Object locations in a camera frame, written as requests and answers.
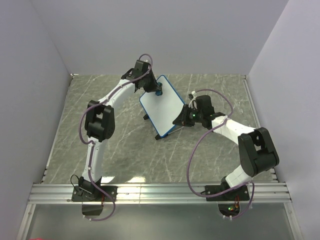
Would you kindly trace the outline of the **blue-framed whiteboard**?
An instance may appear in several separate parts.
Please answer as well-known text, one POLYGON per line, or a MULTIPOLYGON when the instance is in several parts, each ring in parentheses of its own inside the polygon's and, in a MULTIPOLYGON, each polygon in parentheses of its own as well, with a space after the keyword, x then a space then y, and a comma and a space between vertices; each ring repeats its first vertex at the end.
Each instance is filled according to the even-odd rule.
POLYGON ((145 92, 140 96, 139 102, 162 139, 176 127, 173 120, 179 115, 185 102, 165 75, 160 75, 156 81, 162 83, 163 94, 157 96, 154 92, 145 92))

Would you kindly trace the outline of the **blue heart-shaped eraser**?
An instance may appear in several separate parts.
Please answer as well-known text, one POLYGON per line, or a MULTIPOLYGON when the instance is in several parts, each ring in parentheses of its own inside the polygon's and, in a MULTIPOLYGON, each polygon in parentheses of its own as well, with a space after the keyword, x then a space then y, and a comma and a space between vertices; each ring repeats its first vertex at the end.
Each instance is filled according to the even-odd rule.
POLYGON ((156 96, 161 96, 163 94, 163 84, 161 82, 158 82, 158 87, 155 91, 156 96))

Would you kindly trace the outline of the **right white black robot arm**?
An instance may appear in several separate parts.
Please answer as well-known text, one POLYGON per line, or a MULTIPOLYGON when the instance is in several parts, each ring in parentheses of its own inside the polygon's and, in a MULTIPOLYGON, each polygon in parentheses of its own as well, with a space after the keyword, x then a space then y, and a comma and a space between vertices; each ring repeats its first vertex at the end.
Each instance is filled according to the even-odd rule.
POLYGON ((255 176, 276 167, 280 159, 269 131, 264 128, 253 128, 238 123, 228 115, 210 110, 192 109, 187 104, 182 107, 180 114, 173 120, 174 125, 192 127, 201 123, 207 132, 201 136, 193 148, 186 169, 186 180, 189 189, 198 197, 217 198, 222 196, 232 200, 238 195, 239 188, 248 184, 255 176), (201 141, 210 133, 220 134, 238 146, 240 165, 222 179, 220 192, 201 194, 196 192, 190 182, 190 165, 192 158, 201 141))

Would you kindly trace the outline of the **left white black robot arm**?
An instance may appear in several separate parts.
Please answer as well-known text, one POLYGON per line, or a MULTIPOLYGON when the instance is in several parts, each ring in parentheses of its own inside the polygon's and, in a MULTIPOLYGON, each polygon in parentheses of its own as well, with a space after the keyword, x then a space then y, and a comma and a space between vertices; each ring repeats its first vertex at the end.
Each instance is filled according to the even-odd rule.
POLYGON ((78 134, 81 142, 88 146, 88 151, 85 168, 78 178, 78 191, 89 201, 108 195, 101 188, 101 165, 107 141, 115 131, 115 110, 140 88, 146 93, 162 92, 151 68, 129 69, 107 95, 91 100, 80 118, 78 134))

